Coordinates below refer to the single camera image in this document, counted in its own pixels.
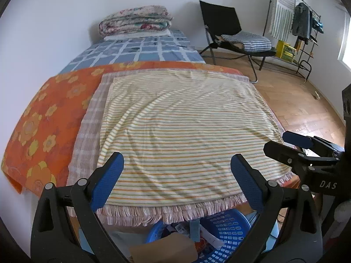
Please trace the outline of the blue plastic laundry basket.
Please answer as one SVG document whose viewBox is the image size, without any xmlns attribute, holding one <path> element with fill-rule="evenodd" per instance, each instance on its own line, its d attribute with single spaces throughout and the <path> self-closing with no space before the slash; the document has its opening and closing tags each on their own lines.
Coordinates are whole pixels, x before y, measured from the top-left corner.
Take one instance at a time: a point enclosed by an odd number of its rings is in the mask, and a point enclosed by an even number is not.
<svg viewBox="0 0 351 263">
<path fill-rule="evenodd" d="M 237 209 L 231 209 L 195 220 L 195 223 L 199 223 L 216 239 L 222 241 L 222 246 L 217 249 L 201 236 L 200 241 L 195 243 L 198 254 L 196 262 L 226 262 L 228 257 L 242 243 L 257 217 L 258 213 L 256 211 L 243 215 Z M 190 223 L 183 221 L 165 224 L 159 221 L 149 232 L 146 243 L 162 239 L 174 232 L 189 237 Z"/>
</svg>

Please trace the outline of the white tube package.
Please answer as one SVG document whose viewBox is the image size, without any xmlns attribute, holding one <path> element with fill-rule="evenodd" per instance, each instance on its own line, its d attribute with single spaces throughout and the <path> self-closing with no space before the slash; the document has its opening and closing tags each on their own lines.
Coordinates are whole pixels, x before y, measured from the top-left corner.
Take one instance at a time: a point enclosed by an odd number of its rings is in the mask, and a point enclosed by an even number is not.
<svg viewBox="0 0 351 263">
<path fill-rule="evenodd" d="M 200 225 L 201 236 L 215 249 L 219 250 L 223 247 L 224 242 L 212 235 L 205 227 Z"/>
</svg>

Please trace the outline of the plush toy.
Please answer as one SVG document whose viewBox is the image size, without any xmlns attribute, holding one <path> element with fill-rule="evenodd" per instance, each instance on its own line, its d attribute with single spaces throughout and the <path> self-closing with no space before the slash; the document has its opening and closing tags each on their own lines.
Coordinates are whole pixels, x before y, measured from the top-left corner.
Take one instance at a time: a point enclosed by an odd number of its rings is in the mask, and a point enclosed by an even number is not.
<svg viewBox="0 0 351 263">
<path fill-rule="evenodd" d="M 334 211 L 334 220 L 339 223 L 349 221 L 351 216 L 351 200 L 347 200 L 339 204 Z"/>
</svg>

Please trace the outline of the orange floral bedsheet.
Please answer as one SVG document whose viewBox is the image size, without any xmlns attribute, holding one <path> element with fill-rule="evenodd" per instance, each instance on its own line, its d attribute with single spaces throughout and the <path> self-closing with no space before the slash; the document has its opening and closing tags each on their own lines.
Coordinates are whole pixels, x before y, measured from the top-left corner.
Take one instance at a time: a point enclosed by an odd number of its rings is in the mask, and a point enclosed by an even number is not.
<svg viewBox="0 0 351 263">
<path fill-rule="evenodd" d="M 1 169 L 14 189 L 40 195 L 47 182 L 53 181 L 59 187 L 66 184 L 75 139 L 102 75 L 159 68 L 241 75 L 236 69 L 210 64 L 141 61 L 100 65 L 51 77 L 29 103 L 5 149 Z"/>
</svg>

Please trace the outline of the black clothes drying rack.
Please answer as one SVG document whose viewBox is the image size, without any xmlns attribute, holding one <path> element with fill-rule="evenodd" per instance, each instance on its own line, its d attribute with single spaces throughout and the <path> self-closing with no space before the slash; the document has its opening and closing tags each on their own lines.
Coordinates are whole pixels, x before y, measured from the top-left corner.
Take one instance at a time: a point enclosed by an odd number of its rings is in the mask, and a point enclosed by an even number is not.
<svg viewBox="0 0 351 263">
<path fill-rule="evenodd" d="M 323 34 L 321 16 L 304 0 L 269 0 L 263 34 L 275 38 L 274 59 L 287 73 L 308 81 L 313 50 Z"/>
</svg>

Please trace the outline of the yellow green box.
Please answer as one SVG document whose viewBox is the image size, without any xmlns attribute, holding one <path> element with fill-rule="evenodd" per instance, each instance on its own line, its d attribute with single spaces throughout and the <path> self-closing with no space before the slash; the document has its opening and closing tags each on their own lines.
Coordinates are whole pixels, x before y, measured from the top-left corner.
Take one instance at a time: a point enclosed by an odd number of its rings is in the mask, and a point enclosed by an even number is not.
<svg viewBox="0 0 351 263">
<path fill-rule="evenodd" d="M 276 57 L 287 62 L 293 62 L 296 55 L 296 49 L 288 43 L 279 40 L 276 47 Z"/>
</svg>

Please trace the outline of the teal small packet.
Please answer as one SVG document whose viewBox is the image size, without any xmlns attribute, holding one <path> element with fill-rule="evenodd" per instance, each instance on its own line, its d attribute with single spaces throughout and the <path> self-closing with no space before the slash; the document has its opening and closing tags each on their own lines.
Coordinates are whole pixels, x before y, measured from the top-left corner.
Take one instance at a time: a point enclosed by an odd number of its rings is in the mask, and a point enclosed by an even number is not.
<svg viewBox="0 0 351 263">
<path fill-rule="evenodd" d="M 199 219 L 189 221 L 189 231 L 191 240 L 194 242 L 200 242 L 201 228 Z"/>
</svg>

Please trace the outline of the brown cardboard piece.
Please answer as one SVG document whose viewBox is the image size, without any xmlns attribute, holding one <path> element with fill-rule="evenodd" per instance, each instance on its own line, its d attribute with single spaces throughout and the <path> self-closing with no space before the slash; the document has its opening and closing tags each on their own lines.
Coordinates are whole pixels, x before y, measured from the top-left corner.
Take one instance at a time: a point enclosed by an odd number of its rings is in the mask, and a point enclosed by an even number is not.
<svg viewBox="0 0 351 263">
<path fill-rule="evenodd" d="M 143 245 L 132 246 L 133 262 L 195 262 L 198 259 L 195 243 L 183 234 L 169 236 Z"/>
</svg>

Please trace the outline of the checkered chair cushion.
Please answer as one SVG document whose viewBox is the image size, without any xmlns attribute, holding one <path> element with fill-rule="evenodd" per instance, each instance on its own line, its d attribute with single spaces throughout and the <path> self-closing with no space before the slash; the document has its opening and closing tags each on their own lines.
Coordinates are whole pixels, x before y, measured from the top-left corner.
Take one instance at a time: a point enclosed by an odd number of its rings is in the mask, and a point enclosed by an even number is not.
<svg viewBox="0 0 351 263">
<path fill-rule="evenodd" d="M 271 41 L 268 38 L 243 30 L 235 35 L 222 34 L 221 38 L 246 52 L 265 52 L 272 48 Z"/>
</svg>

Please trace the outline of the dark garment on rack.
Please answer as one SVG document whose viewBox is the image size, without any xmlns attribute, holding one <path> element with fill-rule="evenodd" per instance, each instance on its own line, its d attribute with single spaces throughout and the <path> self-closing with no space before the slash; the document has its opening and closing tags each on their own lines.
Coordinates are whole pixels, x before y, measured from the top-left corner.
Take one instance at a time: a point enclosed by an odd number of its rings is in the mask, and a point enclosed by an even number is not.
<svg viewBox="0 0 351 263">
<path fill-rule="evenodd" d="M 301 2 L 294 9 L 292 23 L 292 35 L 307 41 L 310 39 L 312 30 L 312 12 L 309 7 Z"/>
</svg>

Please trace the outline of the striped yellow towel blanket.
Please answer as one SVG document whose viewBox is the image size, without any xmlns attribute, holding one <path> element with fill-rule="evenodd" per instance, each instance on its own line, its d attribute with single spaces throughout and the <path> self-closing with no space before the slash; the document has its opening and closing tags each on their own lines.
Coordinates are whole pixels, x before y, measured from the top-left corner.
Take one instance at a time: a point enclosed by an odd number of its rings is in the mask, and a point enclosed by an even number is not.
<svg viewBox="0 0 351 263">
<path fill-rule="evenodd" d="M 283 128 L 246 77 L 196 69 L 105 74 L 88 106 L 68 166 L 68 184 L 119 152 L 124 168 L 100 219 L 136 227 L 175 223 L 245 202 L 230 171 L 242 154 L 267 180 L 291 169 L 263 153 Z"/>
</svg>

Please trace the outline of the striped towel on rack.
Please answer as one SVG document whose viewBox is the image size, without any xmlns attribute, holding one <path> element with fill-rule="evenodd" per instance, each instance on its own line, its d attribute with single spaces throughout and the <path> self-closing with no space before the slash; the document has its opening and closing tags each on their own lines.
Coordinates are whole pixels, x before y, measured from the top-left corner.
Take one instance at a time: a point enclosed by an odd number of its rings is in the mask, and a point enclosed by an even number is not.
<svg viewBox="0 0 351 263">
<path fill-rule="evenodd" d="M 296 0 L 271 0 L 271 22 L 269 34 L 286 42 L 290 34 Z"/>
</svg>

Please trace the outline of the black folding chair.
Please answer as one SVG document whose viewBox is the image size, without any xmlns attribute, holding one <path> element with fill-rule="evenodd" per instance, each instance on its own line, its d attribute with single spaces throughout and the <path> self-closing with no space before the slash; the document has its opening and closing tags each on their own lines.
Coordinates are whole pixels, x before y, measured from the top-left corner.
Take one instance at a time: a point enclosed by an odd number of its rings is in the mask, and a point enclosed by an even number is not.
<svg viewBox="0 0 351 263">
<path fill-rule="evenodd" d="M 210 4 L 204 1 L 200 1 L 201 14 L 203 18 L 203 24 L 205 27 L 206 39 L 208 46 L 201 50 L 199 53 L 203 54 L 207 50 L 211 53 L 212 62 L 216 63 L 216 58 L 214 55 L 215 49 L 225 49 L 231 52 L 238 53 L 239 56 L 235 59 L 240 59 L 242 57 L 247 57 L 255 79 L 251 80 L 250 83 L 256 84 L 258 82 L 258 76 L 253 65 L 253 57 L 272 57 L 276 54 L 275 48 L 272 46 L 271 50 L 265 52 L 246 52 L 233 46 L 229 42 L 222 40 L 222 34 L 235 35 L 242 31 L 240 21 L 238 19 L 236 9 L 234 7 L 226 7 L 222 5 Z"/>
</svg>

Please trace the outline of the blue checkered bedsheet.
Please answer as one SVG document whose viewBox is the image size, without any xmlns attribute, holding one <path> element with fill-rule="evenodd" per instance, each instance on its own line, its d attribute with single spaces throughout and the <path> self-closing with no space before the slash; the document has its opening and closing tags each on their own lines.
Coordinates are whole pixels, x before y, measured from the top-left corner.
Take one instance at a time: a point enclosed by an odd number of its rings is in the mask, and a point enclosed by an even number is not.
<svg viewBox="0 0 351 263">
<path fill-rule="evenodd" d="M 205 63 L 183 32 L 171 30 L 168 36 L 100 40 L 73 59 L 61 70 L 61 73 L 99 65 L 136 61 Z"/>
</svg>

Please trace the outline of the folded floral quilt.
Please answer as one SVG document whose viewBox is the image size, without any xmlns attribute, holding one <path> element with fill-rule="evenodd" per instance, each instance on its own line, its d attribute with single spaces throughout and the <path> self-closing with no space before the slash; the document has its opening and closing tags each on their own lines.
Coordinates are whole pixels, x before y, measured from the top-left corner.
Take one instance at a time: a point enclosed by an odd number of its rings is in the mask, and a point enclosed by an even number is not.
<svg viewBox="0 0 351 263">
<path fill-rule="evenodd" d="M 173 17 L 161 5 L 121 10 L 105 17 L 98 25 L 102 37 L 135 32 L 160 32 L 171 27 Z"/>
</svg>

